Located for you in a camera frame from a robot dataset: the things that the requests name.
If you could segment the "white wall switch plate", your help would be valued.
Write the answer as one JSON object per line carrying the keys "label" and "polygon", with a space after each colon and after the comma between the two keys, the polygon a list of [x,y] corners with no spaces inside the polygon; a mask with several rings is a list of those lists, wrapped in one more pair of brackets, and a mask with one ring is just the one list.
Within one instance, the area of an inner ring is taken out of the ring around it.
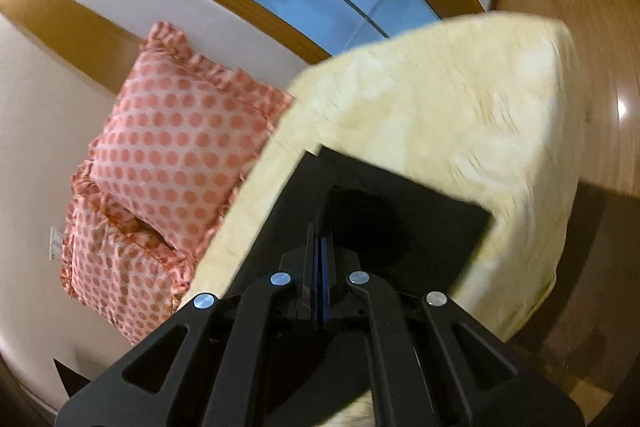
{"label": "white wall switch plate", "polygon": [[50,228],[48,259],[50,261],[60,261],[62,257],[64,236],[55,227]]}

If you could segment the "pink polka dot pillow left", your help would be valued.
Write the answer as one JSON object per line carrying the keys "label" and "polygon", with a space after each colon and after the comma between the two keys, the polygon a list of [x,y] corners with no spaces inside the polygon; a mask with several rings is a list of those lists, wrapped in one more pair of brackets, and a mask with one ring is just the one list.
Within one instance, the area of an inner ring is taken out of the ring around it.
{"label": "pink polka dot pillow left", "polygon": [[60,279],[66,294],[140,343],[178,309],[193,260],[92,181],[84,160],[70,179]]}

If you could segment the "pink polka dot pillow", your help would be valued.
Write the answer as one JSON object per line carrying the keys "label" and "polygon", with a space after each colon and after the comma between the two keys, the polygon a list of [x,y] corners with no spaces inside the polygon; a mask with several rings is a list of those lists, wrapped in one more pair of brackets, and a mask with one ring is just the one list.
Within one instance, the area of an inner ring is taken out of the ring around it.
{"label": "pink polka dot pillow", "polygon": [[70,179],[60,279],[66,294],[140,343],[178,309],[193,260],[92,181],[84,160]]}
{"label": "pink polka dot pillow", "polygon": [[201,258],[293,102],[158,22],[91,145],[91,179],[171,248]]}

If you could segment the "dark bedside furniture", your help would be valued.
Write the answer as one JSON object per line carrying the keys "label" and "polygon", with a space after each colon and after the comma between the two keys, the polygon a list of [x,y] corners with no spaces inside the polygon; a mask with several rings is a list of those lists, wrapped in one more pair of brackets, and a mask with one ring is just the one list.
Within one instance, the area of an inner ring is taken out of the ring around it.
{"label": "dark bedside furniture", "polygon": [[58,377],[60,377],[60,381],[69,398],[76,395],[77,392],[80,392],[81,389],[84,389],[91,383],[91,379],[82,376],[57,359],[54,359],[53,363],[56,371],[58,372]]}

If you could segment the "pink polka dot pillow right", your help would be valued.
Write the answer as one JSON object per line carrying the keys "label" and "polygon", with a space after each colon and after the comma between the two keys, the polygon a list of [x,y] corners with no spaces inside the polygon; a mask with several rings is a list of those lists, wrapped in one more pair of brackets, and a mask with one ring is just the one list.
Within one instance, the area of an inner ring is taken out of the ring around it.
{"label": "pink polka dot pillow right", "polygon": [[91,179],[171,248],[201,258],[293,102],[158,22],[91,145]]}

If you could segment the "yellow patterned bed sheet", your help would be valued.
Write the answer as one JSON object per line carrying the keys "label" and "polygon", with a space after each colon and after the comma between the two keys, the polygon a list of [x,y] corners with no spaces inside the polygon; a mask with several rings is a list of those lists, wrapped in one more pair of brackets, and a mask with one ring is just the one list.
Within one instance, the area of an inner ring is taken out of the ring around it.
{"label": "yellow patterned bed sheet", "polygon": [[399,294],[361,270],[348,283],[368,326],[380,426],[579,426],[563,392],[506,347],[551,291],[579,176],[584,108],[561,23],[450,18],[302,72],[198,266],[181,314],[198,320],[190,373],[202,426],[268,426],[258,405],[268,346],[295,297],[279,268],[227,291],[285,178],[322,148],[491,214],[448,291]]}

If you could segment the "black pants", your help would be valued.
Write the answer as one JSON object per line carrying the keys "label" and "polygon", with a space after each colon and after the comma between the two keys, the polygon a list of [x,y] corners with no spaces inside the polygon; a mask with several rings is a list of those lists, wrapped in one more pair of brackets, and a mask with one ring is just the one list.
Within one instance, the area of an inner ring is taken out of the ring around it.
{"label": "black pants", "polygon": [[[303,247],[311,223],[337,253],[352,251],[361,270],[399,294],[448,291],[490,220],[479,205],[322,148],[286,176],[227,293],[239,295],[276,272],[285,253]],[[370,387],[367,331],[346,320],[285,323],[262,360],[258,405],[266,425],[318,425],[363,395]]]}

